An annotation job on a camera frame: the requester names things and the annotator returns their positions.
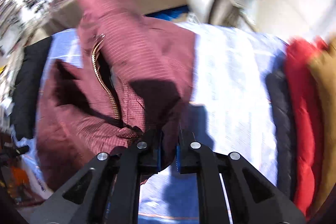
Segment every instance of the dark gray rolled garment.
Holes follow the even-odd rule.
[[[278,148],[277,187],[290,200],[296,189],[296,126],[283,64],[266,76],[276,126]]]

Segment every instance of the zipper teeth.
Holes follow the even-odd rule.
[[[101,86],[103,87],[103,89],[106,91],[107,95],[110,98],[110,101],[112,103],[112,108],[113,108],[113,112],[114,112],[114,117],[115,119],[120,119],[120,114],[119,114],[119,110],[116,104],[116,101],[112,95],[112,93],[109,91],[109,89],[106,87],[106,85],[104,84],[104,82],[102,81],[100,74],[98,73],[97,70],[97,65],[96,65],[96,53],[97,53],[97,49],[99,47],[99,45],[103,42],[103,40],[101,40],[100,42],[97,43],[97,45],[94,47],[93,51],[92,51],[92,65],[93,65],[93,69],[94,69],[94,73],[96,74],[96,77],[99,81],[99,83],[101,84]]]

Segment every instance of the plaid fabric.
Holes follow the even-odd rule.
[[[58,189],[99,152],[129,146],[151,127],[164,126],[164,164],[174,158],[177,124],[193,83],[194,33],[137,13],[132,0],[79,0],[83,68],[52,64],[40,98],[37,150],[48,186]],[[113,70],[122,123],[91,61],[100,53]]]

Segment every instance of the zipper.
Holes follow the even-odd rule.
[[[97,57],[97,53],[98,53],[98,48],[99,48],[100,44],[103,42],[103,40],[104,40],[103,38],[104,37],[105,37],[104,34],[100,35],[99,36],[99,40],[98,40],[96,46],[93,48],[92,55],[91,55],[92,65],[93,65],[94,73],[95,73],[95,75],[96,75],[99,83],[101,84],[101,86],[103,87],[103,89],[106,91],[106,93],[107,93],[107,95],[108,95],[108,97],[110,99],[115,119],[120,120],[120,113],[119,113],[119,110],[118,110],[118,106],[117,106],[116,100],[113,97],[111,91],[106,87],[106,85],[102,81],[101,76],[100,76],[100,74],[98,72],[98,69],[97,69],[97,64],[96,64],[96,60],[97,60],[96,57]]]

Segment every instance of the mustard yellow garment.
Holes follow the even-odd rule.
[[[324,117],[322,178],[312,206],[315,213],[336,183],[336,38],[327,51],[310,61],[309,68],[317,82]]]

